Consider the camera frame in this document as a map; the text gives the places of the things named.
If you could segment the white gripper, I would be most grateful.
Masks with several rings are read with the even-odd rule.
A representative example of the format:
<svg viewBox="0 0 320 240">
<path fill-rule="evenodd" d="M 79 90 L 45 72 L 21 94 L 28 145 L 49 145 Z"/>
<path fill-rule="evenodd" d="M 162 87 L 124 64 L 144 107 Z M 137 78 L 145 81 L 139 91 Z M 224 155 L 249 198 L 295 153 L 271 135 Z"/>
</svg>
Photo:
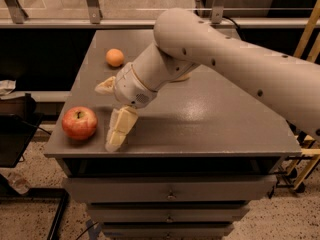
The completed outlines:
<svg viewBox="0 0 320 240">
<path fill-rule="evenodd" d="M 115 152 L 122 146 L 138 119 L 135 108 L 146 107 L 156 98 L 157 93 L 142 84 L 132 63 L 127 63 L 116 77 L 109 77 L 99 83 L 95 91 L 103 95 L 114 94 L 120 103 L 127 105 L 121 109 L 114 109 L 111 113 L 105 148 L 108 152 Z"/>
</svg>

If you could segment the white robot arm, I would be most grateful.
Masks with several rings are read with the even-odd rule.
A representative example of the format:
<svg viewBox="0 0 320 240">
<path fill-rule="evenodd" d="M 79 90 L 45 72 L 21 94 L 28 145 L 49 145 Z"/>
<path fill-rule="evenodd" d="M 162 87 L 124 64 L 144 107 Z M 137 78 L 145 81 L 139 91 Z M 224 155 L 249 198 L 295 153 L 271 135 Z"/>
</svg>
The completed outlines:
<svg viewBox="0 0 320 240">
<path fill-rule="evenodd" d="M 205 65 L 257 98 L 306 134 L 320 141 L 320 66 L 234 39 L 192 12 L 163 12 L 154 41 L 116 75 L 95 87 L 123 105 L 111 114 L 105 148 L 116 151 L 138 119 L 137 110 L 158 91 Z"/>
</svg>

